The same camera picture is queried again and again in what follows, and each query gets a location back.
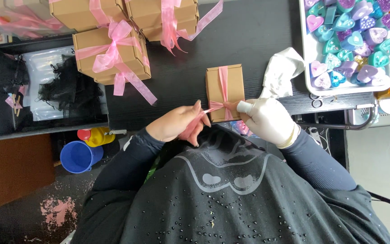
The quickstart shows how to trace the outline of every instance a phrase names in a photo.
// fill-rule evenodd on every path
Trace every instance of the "black desk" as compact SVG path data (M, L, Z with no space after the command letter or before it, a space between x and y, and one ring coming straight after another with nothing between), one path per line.
M204 16L214 4L199 6ZM208 108L205 90L207 68L242 64L245 97L257 98L271 56L287 47L302 55L299 2L297 0L238 0L224 3L223 12L193 40L179 38L174 57L160 42L147 43L152 79L145 85L158 98L151 106L130 84L124 96L113 96L114 86L106 86L109 127L111 130L136 131L168 111L192 105L197 99ZM338 101L324 101L313 108L303 74L293 81L293 96L280 99L294 114L355 108L373 103L371 92L340 95Z

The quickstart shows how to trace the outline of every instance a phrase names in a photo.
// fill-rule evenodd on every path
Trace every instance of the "yellow container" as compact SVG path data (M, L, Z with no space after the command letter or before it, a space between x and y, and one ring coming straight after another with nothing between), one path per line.
M85 141L88 146L93 148L111 143L115 140L115 135L109 134L108 127L92 128L90 130L78 130L78 137L82 141Z

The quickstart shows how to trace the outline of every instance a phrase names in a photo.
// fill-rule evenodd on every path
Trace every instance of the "pink paint stain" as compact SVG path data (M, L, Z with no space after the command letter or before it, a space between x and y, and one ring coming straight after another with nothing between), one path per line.
M71 197L67 201L61 201L50 197L40 204L42 215L45 216L45 222L48 230L55 230L62 226L66 219L66 215L73 220L77 219L77 213L74 210L74 201Z

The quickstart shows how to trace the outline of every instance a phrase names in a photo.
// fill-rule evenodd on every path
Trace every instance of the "white tray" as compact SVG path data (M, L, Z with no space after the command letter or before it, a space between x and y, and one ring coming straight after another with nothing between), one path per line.
M339 87L329 88L329 89L320 89L318 87L311 86L311 78L309 76L309 64L314 61L322 61L322 49L323 43L317 41L317 38L314 34L306 34L306 11L304 0L299 0L300 3L300 20L302 27L302 43L303 43L303 59L305 60L305 81L306 87L309 92L316 96L333 96L339 94L350 94L350 93L358 93L358 92L377 92L384 91L390 87L390 80L387 84L382 86L372 86L368 84L366 86L358 86L350 83L350 79L347 78L347 81L343 84L340 84ZM388 35L386 38L390 38L390 31L388 31ZM386 74L390 77L390 63L385 66Z

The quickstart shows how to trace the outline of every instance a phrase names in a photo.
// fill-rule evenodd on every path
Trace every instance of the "gloved hand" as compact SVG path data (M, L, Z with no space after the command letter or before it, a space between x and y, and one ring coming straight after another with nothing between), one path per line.
M199 116L201 111L201 101L198 100L193 106L181 106L169 111L164 116L147 125L145 129L150 136L158 141L172 141L186 129L192 120ZM193 146L198 146L197 136L202 131L204 124L211 127L210 120L206 114L197 121L194 130L187 138L187 141Z
M274 98L240 101L237 111L254 134L280 149L291 146L300 133L300 127L291 119L284 106Z

